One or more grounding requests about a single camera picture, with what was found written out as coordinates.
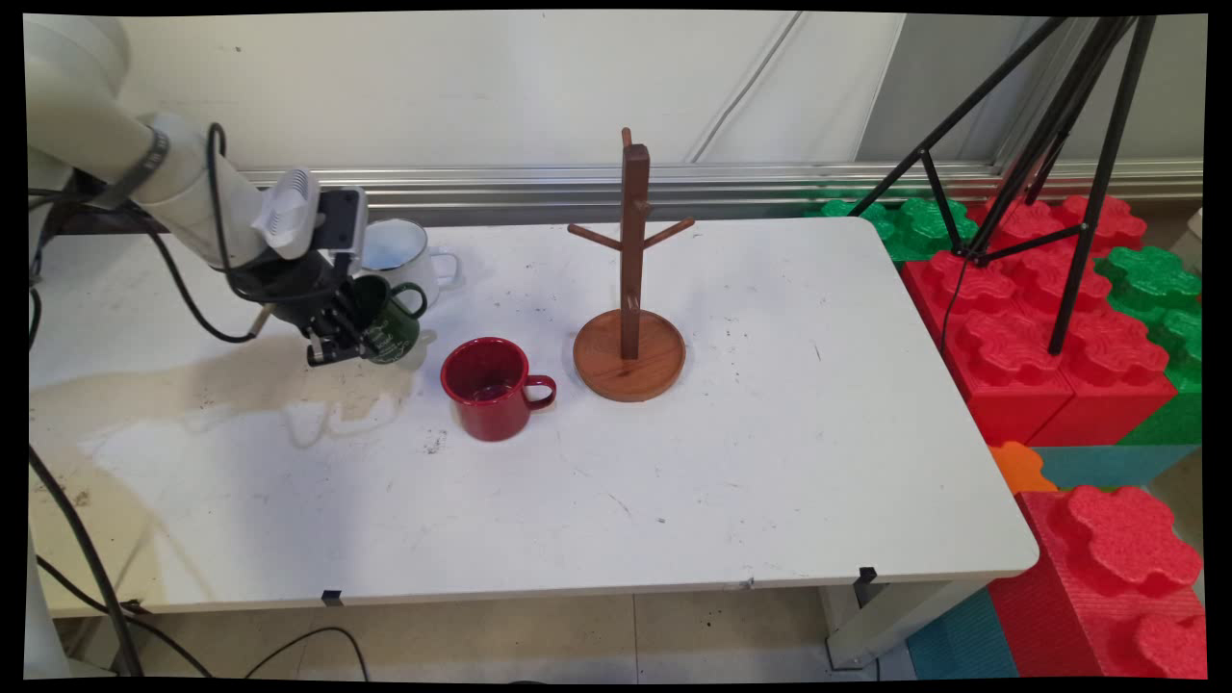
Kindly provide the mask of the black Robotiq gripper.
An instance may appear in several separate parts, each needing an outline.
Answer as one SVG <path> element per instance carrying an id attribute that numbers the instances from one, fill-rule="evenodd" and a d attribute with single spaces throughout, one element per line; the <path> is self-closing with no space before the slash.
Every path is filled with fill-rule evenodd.
<path id="1" fill-rule="evenodd" d="M 307 335 L 308 367 L 326 367 L 371 355 L 366 338 L 378 312 L 378 289 L 342 289 L 354 263 L 352 253 L 334 259 L 322 253 L 294 259 L 261 253 L 230 269 L 230 285 L 246 301 L 272 305 L 278 321 Z M 338 319 L 318 319 L 331 298 Z"/>

